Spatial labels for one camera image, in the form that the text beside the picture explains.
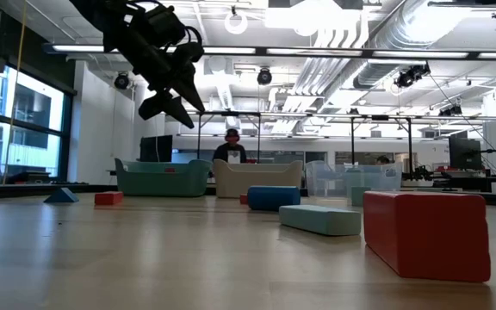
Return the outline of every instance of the foam block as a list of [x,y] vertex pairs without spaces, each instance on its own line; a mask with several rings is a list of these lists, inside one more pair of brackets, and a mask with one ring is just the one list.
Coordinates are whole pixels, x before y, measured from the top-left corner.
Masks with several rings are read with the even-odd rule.
[[327,236],[361,233],[361,214],[339,208],[300,205],[279,208],[281,224]]
[[68,188],[60,188],[55,190],[44,203],[61,203],[61,202],[79,202],[79,198],[72,193]]
[[241,195],[240,196],[240,204],[248,204],[248,195]]
[[399,276],[489,280],[486,203],[481,196],[368,191],[363,199],[365,241]]
[[300,190],[295,186],[252,186],[248,206],[252,210],[275,211],[281,206],[299,205]]
[[96,205],[113,205],[120,203],[124,198],[122,192],[104,192],[95,194]]
[[364,186],[354,186],[351,189],[351,206],[354,207],[362,207],[363,206],[363,194],[371,190],[370,187],[364,187]]

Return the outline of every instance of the blue triangular block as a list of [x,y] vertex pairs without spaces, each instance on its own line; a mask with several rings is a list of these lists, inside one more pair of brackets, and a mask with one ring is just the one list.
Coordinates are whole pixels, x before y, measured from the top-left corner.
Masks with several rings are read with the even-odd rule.
[[45,199],[44,203],[58,202],[79,202],[79,198],[72,193],[68,188],[60,188],[55,190],[49,198]]

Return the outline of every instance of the red foam block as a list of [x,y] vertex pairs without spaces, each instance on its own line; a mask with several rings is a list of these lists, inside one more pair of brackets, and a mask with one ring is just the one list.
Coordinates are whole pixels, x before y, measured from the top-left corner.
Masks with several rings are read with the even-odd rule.
[[248,204],[248,195],[241,195],[240,196],[240,204]]
[[124,193],[122,192],[104,192],[95,194],[95,204],[96,205],[113,205],[120,203],[124,198]]
[[367,245],[399,276],[489,280],[486,203],[481,196],[368,191],[363,212]]

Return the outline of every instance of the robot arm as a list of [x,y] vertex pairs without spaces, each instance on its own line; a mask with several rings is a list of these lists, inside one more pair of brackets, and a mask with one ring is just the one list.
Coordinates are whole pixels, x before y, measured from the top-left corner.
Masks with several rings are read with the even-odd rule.
[[[183,25],[173,13],[173,6],[158,1],[139,0],[70,0],[79,13],[103,34],[105,52],[118,49],[133,66],[133,74],[140,74],[148,89],[156,95],[139,107],[139,115],[148,120],[161,112],[183,125],[193,128],[193,121],[183,107],[181,97],[203,112],[204,106],[194,83],[195,67],[204,54],[198,31]],[[157,6],[145,11],[138,2],[153,2]],[[178,45],[188,32],[196,37]],[[176,45],[173,54],[167,48]],[[179,94],[173,98],[170,90]]]

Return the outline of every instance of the camera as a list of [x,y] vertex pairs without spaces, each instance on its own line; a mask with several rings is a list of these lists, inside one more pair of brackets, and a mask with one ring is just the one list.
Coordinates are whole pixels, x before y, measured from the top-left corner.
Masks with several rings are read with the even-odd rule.
[[116,77],[116,80],[114,81],[114,86],[118,90],[127,90],[127,87],[129,87],[129,77],[127,76],[127,72],[118,73],[118,77]]
[[273,80],[273,76],[269,71],[269,68],[261,68],[259,74],[257,75],[257,83],[260,85],[269,85]]

